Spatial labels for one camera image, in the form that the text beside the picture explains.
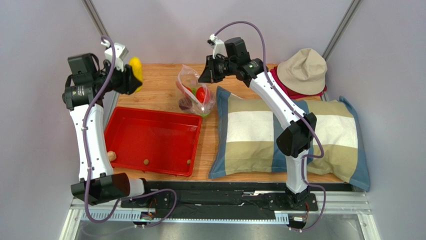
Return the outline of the red yellow apple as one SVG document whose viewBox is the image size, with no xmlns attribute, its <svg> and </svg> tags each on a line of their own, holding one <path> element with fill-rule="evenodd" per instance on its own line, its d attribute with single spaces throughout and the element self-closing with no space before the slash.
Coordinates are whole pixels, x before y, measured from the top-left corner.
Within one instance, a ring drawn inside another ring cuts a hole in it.
<svg viewBox="0 0 426 240">
<path fill-rule="evenodd" d="M 210 90 L 205 87 L 199 87 L 196 90 L 195 97 L 201 104 L 207 104 L 211 100 Z"/>
</svg>

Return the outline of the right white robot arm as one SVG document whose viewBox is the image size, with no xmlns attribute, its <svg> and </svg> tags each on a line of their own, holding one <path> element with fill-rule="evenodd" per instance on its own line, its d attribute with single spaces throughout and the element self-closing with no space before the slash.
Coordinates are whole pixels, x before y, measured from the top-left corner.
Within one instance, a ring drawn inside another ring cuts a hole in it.
<svg viewBox="0 0 426 240">
<path fill-rule="evenodd" d="M 267 104 L 283 128 L 275 142 L 286 160 L 284 203 L 292 209 L 304 206 L 310 193 L 305 158 L 314 138 L 316 116 L 305 113 L 285 95 L 264 62 L 250 57 L 241 37 L 222 41 L 212 34 L 207 43 L 213 52 L 206 57 L 205 68 L 198 81 L 213 84 L 221 82 L 227 76 L 235 76 Z"/>
</svg>

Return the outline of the dark purple mangosteen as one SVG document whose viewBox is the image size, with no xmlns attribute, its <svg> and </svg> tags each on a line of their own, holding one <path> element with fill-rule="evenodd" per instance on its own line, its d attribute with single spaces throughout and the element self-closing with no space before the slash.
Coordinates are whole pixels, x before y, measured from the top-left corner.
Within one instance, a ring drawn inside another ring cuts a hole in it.
<svg viewBox="0 0 426 240">
<path fill-rule="evenodd" d="M 178 100 L 178 107 L 182 111 L 190 111 L 193 107 L 193 102 L 190 97 L 183 97 Z"/>
</svg>

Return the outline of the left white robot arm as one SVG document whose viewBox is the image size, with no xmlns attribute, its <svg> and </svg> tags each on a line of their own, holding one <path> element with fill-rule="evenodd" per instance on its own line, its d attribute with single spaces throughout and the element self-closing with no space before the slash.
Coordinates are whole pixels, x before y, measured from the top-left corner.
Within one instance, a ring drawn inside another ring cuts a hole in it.
<svg viewBox="0 0 426 240">
<path fill-rule="evenodd" d="M 71 75 L 65 82 L 62 100 L 75 127 L 79 149 L 78 183 L 71 185 L 72 195 L 94 206 L 121 198 L 142 195 L 142 179 L 131 179 L 125 173 L 114 173 L 107 154 L 103 123 L 103 98 L 115 91 L 131 95 L 143 85 L 143 66 L 133 57 L 119 66 L 119 60 L 106 58 L 103 67 L 92 53 L 67 59 Z"/>
</svg>

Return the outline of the clear zip top bag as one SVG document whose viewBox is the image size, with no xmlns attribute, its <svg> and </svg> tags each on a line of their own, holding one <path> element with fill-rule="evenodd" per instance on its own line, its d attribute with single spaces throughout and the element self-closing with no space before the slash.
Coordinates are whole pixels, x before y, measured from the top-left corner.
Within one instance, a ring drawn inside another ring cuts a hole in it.
<svg viewBox="0 0 426 240">
<path fill-rule="evenodd" d="M 182 82 L 182 84 L 191 88 L 192 92 L 193 92 L 193 94 L 190 97 L 185 97 L 178 88 L 176 90 L 177 105 L 178 105 L 179 99 L 181 99 L 181 98 L 191 98 L 191 100 L 192 100 L 192 109 L 189 110 L 189 111 L 183 111 L 182 110 L 184 113 L 197 115 L 197 114 L 195 114 L 196 110 L 198 110 L 198 109 L 211 109 L 211 111 L 212 111 L 214 106 L 216 105 L 215 94 L 207 87 L 207 85 L 205 83 L 199 83 L 198 82 L 199 77 L 200 76 L 199 76 L 198 72 L 195 71 L 193 68 L 191 68 L 187 65 L 182 65 L 182 68 L 181 68 L 181 70 L 180 70 L 180 72 L 177 76 L 176 81 Z M 200 103 L 196 98 L 196 91 L 200 87 L 204 87 L 206 89 L 209 89 L 209 91 L 210 91 L 211 99 L 206 104 Z"/>
</svg>

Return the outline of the yellow mango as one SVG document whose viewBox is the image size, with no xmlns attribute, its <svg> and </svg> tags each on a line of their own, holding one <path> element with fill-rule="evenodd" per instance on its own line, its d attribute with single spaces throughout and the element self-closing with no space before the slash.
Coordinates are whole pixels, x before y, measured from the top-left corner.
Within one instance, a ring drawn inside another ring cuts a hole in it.
<svg viewBox="0 0 426 240">
<path fill-rule="evenodd" d="M 128 63 L 132 67 L 132 73 L 134 77 L 139 81 L 140 86 L 138 86 L 134 93 L 138 93 L 143 85 L 143 65 L 140 59 L 136 56 L 132 57 Z"/>
</svg>

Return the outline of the orange carrot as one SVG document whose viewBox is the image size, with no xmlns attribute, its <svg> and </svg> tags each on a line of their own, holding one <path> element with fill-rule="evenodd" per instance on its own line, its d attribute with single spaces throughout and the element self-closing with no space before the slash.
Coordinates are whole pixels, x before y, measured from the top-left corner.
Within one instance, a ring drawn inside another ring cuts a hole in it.
<svg viewBox="0 0 426 240">
<path fill-rule="evenodd" d="M 190 87 L 182 84 L 181 81 L 177 80 L 176 81 L 176 87 L 181 91 L 181 93 L 185 96 L 185 97 L 190 97 L 193 95 L 193 91 Z"/>
</svg>

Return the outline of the white green cauliflower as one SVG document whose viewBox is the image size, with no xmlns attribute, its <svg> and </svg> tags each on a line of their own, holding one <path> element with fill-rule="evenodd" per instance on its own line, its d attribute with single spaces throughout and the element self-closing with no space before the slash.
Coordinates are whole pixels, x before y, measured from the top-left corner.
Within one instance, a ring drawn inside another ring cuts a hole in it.
<svg viewBox="0 0 426 240">
<path fill-rule="evenodd" d="M 201 116 L 202 118 L 206 118 L 212 112 L 211 109 L 197 109 L 195 114 Z"/>
</svg>

